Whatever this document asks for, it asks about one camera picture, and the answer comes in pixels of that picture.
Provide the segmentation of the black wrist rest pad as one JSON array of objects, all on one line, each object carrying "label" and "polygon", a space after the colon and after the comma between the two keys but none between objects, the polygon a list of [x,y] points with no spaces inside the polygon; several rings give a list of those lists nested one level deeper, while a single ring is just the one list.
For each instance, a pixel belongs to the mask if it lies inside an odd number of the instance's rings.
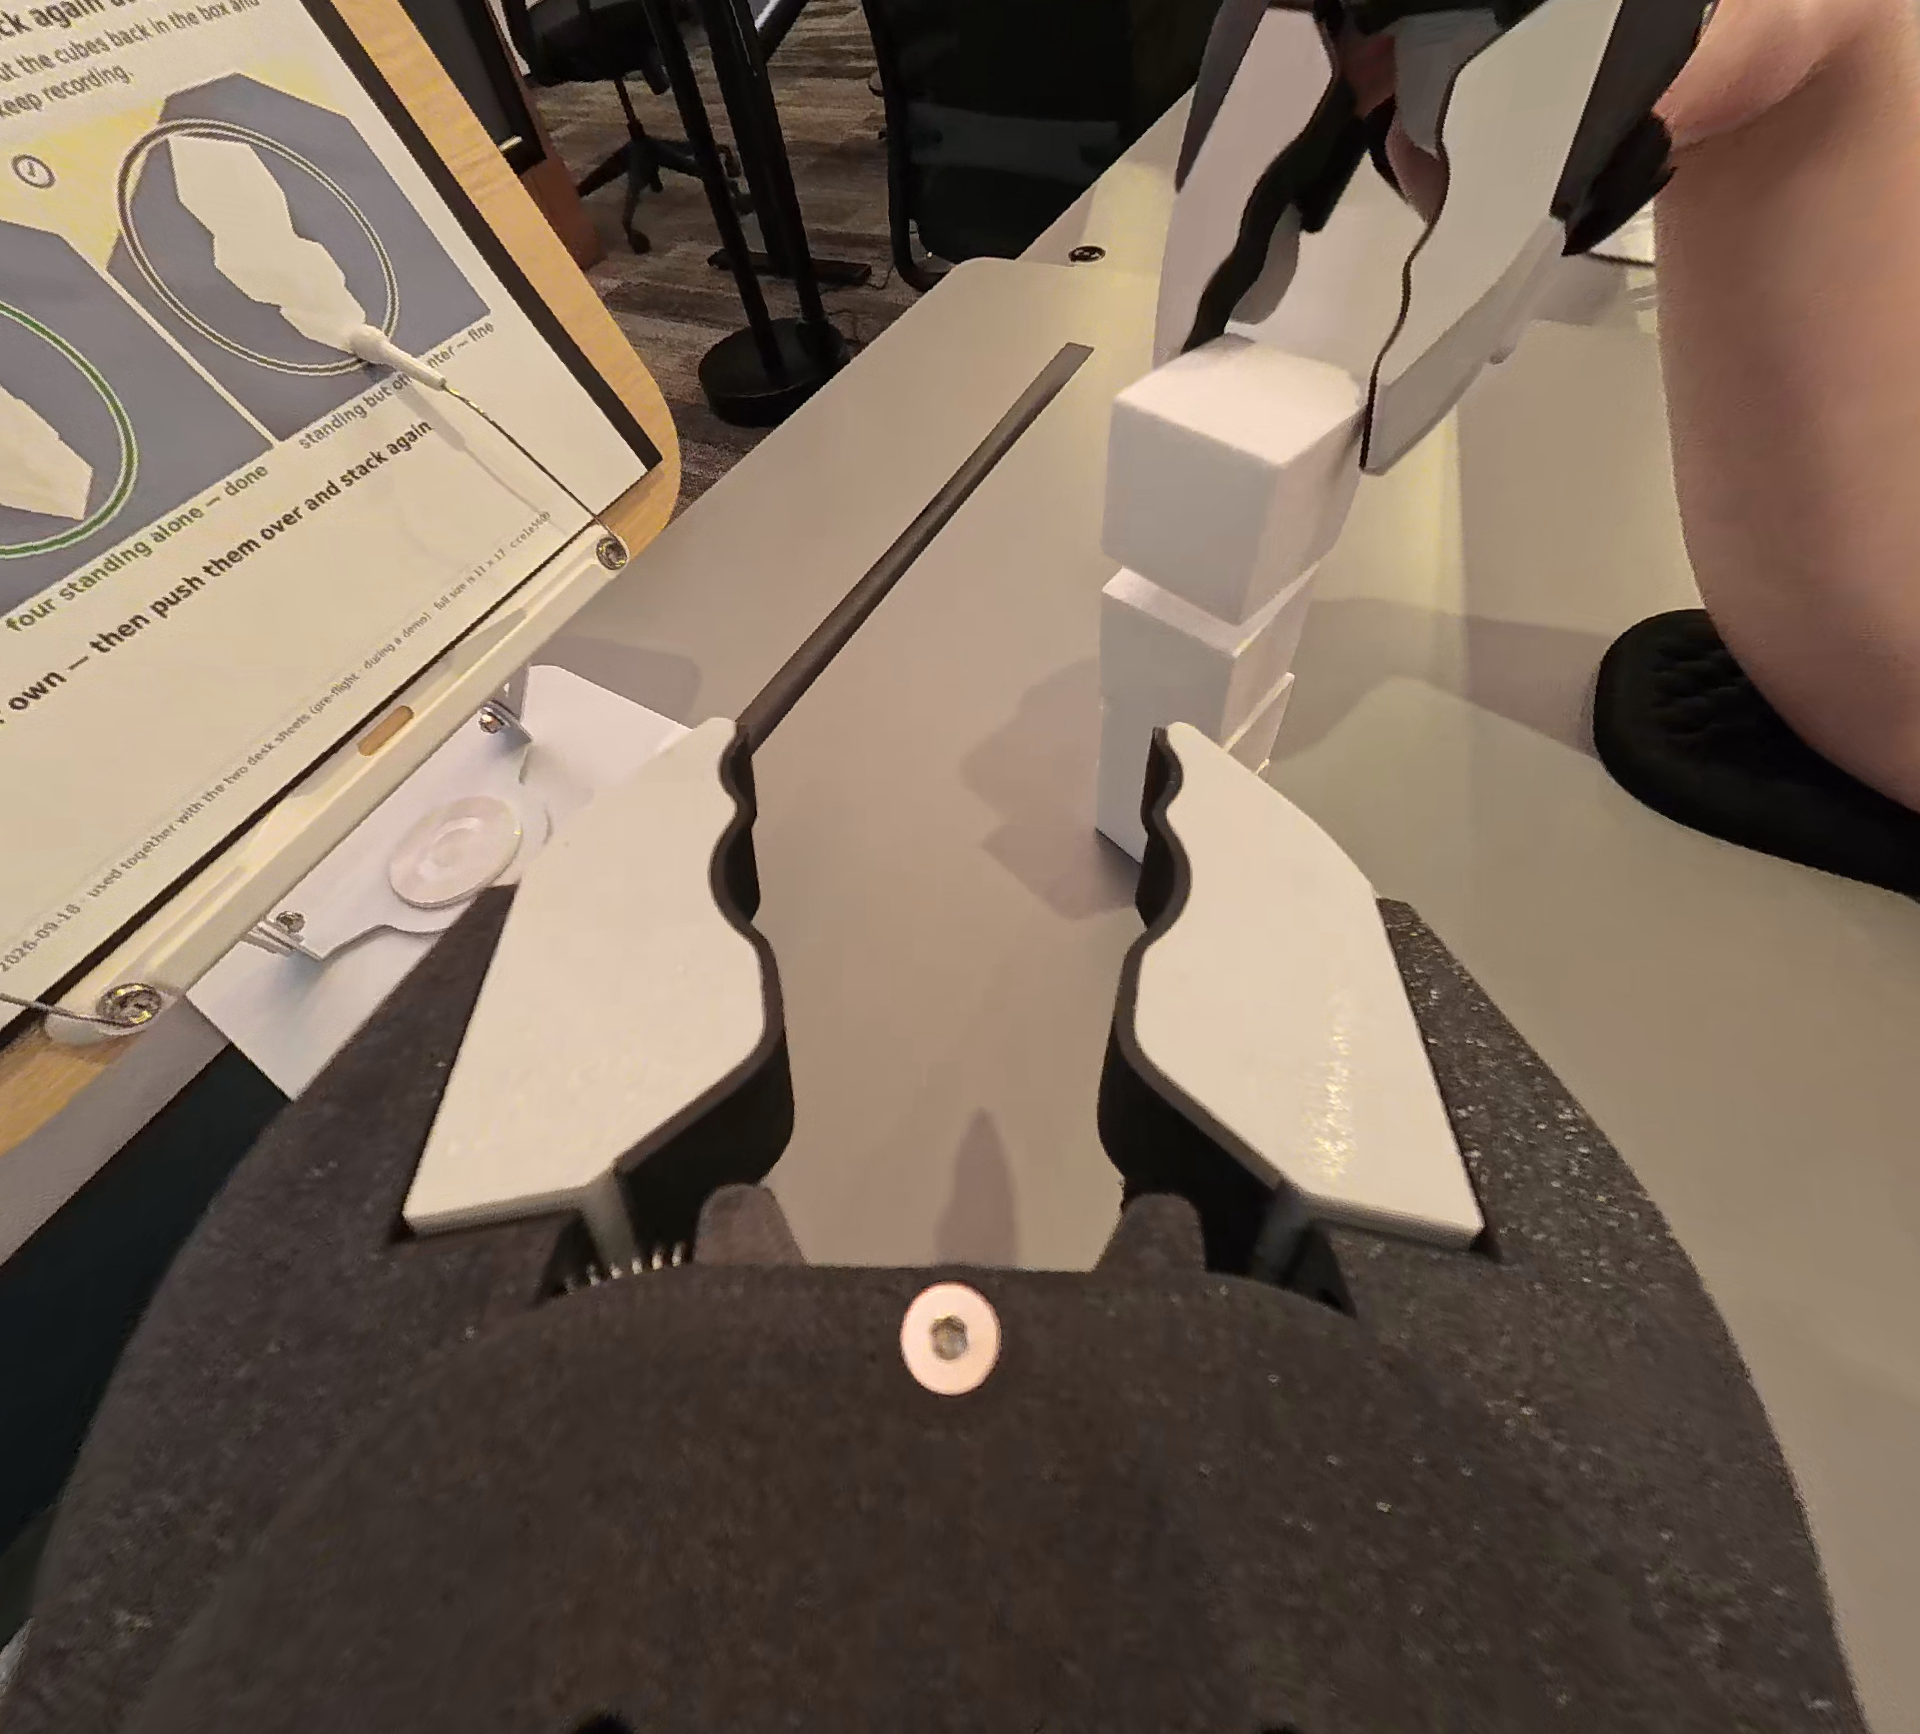
[{"label": "black wrist rest pad", "polygon": [[1674,824],[1919,897],[1919,813],[1800,739],[1703,610],[1645,617],[1607,648],[1592,742],[1612,782]]}]

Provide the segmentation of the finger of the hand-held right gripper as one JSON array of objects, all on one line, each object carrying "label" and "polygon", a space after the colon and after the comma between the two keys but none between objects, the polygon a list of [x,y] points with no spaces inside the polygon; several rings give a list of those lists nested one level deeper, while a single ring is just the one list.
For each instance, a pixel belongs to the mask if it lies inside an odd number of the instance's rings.
[{"label": "finger of the hand-held right gripper", "polygon": [[1263,13],[1174,191],[1174,354],[1227,331],[1299,358],[1382,354],[1388,191],[1312,13]]},{"label": "finger of the hand-held right gripper", "polygon": [[1402,104],[1447,188],[1405,260],[1402,314],[1373,370],[1360,464],[1387,474],[1521,338],[1568,222],[1555,210],[1624,0],[1547,0],[1513,26],[1466,13],[1398,31]]}]

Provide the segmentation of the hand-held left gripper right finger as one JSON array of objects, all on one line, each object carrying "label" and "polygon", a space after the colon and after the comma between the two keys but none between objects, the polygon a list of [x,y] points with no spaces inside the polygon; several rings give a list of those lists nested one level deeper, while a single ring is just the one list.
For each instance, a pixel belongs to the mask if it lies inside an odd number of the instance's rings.
[{"label": "hand-held left gripper right finger", "polygon": [[1485,1251],[1486,1217],[1381,897],[1187,722],[1154,731],[1098,1088],[1123,1202],[1180,1199],[1227,1277],[1336,1277],[1333,1236]]}]

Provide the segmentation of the black display floor stand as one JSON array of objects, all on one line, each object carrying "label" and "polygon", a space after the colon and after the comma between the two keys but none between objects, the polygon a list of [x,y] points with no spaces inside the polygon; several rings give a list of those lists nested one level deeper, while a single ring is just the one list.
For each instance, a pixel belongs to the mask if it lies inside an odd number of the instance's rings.
[{"label": "black display floor stand", "polygon": [[722,97],[734,177],[673,0],[640,0],[702,182],[718,261],[745,325],[704,351],[699,384],[717,417],[781,425],[850,360],[811,251],[769,62],[809,0],[693,0]]}]

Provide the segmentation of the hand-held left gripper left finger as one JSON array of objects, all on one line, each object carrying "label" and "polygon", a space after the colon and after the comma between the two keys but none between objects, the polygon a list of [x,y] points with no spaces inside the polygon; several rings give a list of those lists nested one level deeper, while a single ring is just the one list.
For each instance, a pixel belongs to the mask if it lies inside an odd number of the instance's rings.
[{"label": "hand-held left gripper left finger", "polygon": [[554,834],[404,1195],[414,1236],[563,1216],[600,1265],[663,1265],[713,1194],[773,1171],[795,1080],[755,828],[753,742],[722,717]]}]

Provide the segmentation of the person's right forearm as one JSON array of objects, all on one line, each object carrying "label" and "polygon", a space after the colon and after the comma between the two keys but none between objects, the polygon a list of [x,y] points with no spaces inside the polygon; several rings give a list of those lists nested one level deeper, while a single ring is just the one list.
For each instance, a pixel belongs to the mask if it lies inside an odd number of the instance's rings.
[{"label": "person's right forearm", "polygon": [[1657,205],[1693,578],[1826,762],[1916,810],[1916,60],[1857,50],[1717,131]]}]

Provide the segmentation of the person's right hand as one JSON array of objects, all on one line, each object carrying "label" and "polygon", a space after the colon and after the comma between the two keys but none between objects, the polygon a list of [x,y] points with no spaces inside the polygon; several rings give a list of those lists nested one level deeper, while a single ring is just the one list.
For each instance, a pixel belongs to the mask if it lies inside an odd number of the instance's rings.
[{"label": "person's right hand", "polygon": [[1913,0],[1718,0],[1657,114],[1688,153],[1817,84],[1896,70],[1913,27]]}]

